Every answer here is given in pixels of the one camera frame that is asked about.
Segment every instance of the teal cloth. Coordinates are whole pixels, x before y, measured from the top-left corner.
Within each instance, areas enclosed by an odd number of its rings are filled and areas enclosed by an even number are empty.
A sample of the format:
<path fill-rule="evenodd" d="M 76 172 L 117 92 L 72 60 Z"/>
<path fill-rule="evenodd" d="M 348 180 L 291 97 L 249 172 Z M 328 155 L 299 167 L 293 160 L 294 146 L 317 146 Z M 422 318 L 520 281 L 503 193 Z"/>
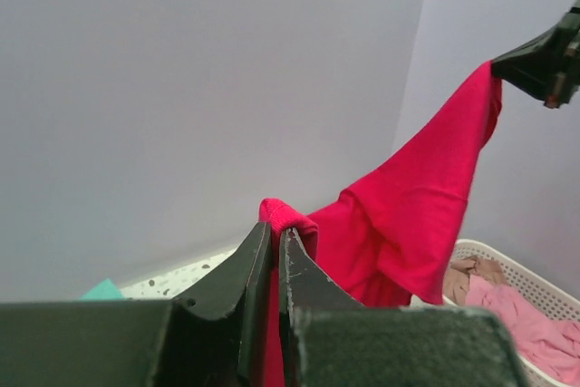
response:
<path fill-rule="evenodd" d="M 109 279 L 100 282 L 89 292 L 81 296 L 83 301 L 108 301 L 125 299 L 121 290 Z"/>

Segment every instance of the white wall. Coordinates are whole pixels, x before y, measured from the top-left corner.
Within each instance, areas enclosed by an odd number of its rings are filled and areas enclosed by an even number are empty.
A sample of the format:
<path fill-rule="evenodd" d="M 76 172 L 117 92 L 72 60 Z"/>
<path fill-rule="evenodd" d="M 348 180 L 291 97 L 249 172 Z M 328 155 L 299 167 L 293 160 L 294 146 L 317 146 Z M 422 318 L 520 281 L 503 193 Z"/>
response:
<path fill-rule="evenodd" d="M 482 62 L 544 32 L 575 0 L 425 0 L 398 149 Z M 550 111 L 511 85 L 462 236 L 498 247 L 580 297 L 580 96 Z"/>
<path fill-rule="evenodd" d="M 0 300 L 333 200 L 391 151 L 421 3 L 0 0 Z"/>

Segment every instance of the clothing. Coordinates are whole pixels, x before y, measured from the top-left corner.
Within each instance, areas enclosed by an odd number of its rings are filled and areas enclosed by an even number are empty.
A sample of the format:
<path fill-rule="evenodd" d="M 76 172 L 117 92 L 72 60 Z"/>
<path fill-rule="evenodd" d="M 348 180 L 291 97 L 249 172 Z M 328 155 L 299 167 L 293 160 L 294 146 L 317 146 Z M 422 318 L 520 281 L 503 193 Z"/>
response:
<path fill-rule="evenodd" d="M 479 151 L 500 108 L 501 81 L 491 75 L 491 64 L 484 63 L 419 133 L 334 203 L 305 217 L 280 200 L 265 199 L 259 218 L 273 226 L 275 253 L 280 232 L 298 226 L 317 264 L 361 303 L 407 305 L 415 294 L 442 304 L 443 276 Z M 266 350 L 268 387 L 284 385 L 277 285 L 276 276 Z"/>
<path fill-rule="evenodd" d="M 465 304 L 469 291 L 469 276 L 481 276 L 492 285 L 507 285 L 501 265 L 488 258 L 469 256 L 451 262 L 443 277 L 443 294 L 457 305 Z"/>
<path fill-rule="evenodd" d="M 511 332 L 519 353 L 542 372 L 580 386 L 580 323 L 550 320 L 515 288 L 493 285 L 475 275 L 470 277 L 465 304 L 495 313 Z"/>

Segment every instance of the red fabric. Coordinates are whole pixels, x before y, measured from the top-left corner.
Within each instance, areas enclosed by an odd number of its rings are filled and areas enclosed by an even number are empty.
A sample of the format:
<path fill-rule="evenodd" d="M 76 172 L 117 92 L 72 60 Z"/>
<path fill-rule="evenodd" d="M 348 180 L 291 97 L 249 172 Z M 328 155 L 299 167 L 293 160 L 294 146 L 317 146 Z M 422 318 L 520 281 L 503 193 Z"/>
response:
<path fill-rule="evenodd" d="M 296 227 L 317 264 L 363 304 L 407 305 L 411 294 L 442 304 L 443 275 L 479 151 L 500 109 L 501 81 L 484 63 L 417 135 L 333 204 L 304 216 L 278 199 L 265 199 L 259 219 L 272 225 L 275 252 L 280 233 Z M 266 387 L 283 387 L 277 270 L 273 274 Z"/>

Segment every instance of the laundry basket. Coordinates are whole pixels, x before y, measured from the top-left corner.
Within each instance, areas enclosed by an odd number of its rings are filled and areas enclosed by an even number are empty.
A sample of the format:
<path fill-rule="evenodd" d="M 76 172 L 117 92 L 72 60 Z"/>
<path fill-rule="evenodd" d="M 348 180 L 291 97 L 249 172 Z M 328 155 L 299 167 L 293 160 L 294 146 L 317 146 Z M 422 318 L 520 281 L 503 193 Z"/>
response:
<path fill-rule="evenodd" d="M 550 319 L 574 319 L 580 321 L 580 301 L 548 283 L 544 278 L 534 274 L 508 256 L 501 254 L 496 249 L 476 240 L 458 240 L 451 259 L 457 260 L 468 256 L 480 256 L 499 262 L 509 284 L 515 287 L 527 301 Z M 446 305 L 455 305 L 445 296 L 443 296 L 443 300 Z M 537 369 L 534 364 L 521 355 L 520 358 L 526 368 L 531 386 L 567 386 L 567 384 L 558 382 Z"/>

